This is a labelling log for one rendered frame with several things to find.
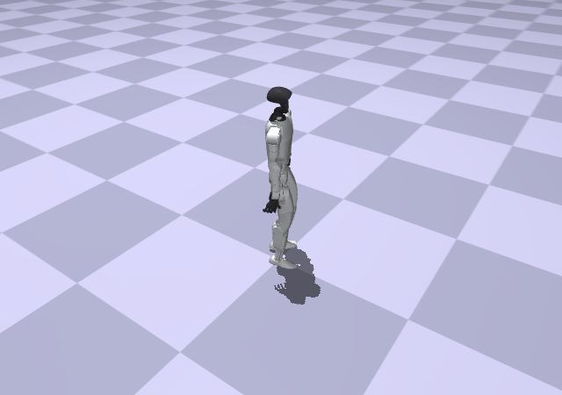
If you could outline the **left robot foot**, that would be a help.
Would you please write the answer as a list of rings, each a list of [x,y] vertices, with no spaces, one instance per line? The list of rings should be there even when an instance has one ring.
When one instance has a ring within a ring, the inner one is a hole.
[[[287,249],[287,248],[295,248],[296,246],[297,246],[297,242],[296,242],[296,241],[289,241],[289,240],[287,240],[285,249]],[[273,250],[275,249],[275,247],[273,246],[273,241],[270,243],[270,249],[273,249]]]

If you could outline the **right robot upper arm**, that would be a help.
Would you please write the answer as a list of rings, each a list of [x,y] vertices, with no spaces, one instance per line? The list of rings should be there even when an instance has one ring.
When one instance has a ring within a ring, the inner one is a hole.
[[[268,166],[269,169],[272,165],[278,165],[280,167],[280,171],[283,167],[282,162],[277,160],[279,156],[279,145],[281,142],[281,132],[280,128],[271,127],[270,130],[267,132],[266,135],[266,143],[268,146]],[[280,172],[279,172],[280,173]]]

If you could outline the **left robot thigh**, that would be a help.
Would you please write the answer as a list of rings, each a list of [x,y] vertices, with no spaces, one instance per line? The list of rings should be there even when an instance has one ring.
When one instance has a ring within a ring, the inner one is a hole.
[[[292,194],[294,211],[295,211],[297,200],[298,200],[297,184],[296,184],[295,178],[293,176],[293,173],[291,172],[291,170],[290,170],[290,168],[288,167],[287,164],[286,164],[286,167],[287,167],[287,171],[288,171],[288,180],[287,180],[287,183],[285,184],[285,186],[289,187],[289,189],[290,189],[290,192]]]

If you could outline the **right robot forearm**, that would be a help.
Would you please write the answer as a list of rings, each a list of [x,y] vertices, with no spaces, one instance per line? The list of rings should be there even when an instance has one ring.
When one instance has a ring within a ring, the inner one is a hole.
[[[272,165],[270,167],[269,179],[270,179],[270,185],[271,185],[270,188],[272,193],[271,199],[279,199],[279,192],[281,191],[281,187],[280,187],[281,175],[279,174],[279,172],[280,172],[280,167],[278,165]]]

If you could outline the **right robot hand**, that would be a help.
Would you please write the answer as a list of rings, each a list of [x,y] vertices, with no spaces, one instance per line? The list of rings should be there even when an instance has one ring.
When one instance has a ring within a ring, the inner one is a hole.
[[[280,196],[280,194],[279,194],[279,196]],[[279,205],[278,199],[271,199],[271,197],[272,197],[272,193],[270,193],[270,197],[269,197],[270,201],[267,203],[265,209],[263,209],[264,212],[267,212],[267,213],[269,213],[269,212],[273,213],[274,212],[275,213],[277,208],[278,209],[281,208],[280,205]]]

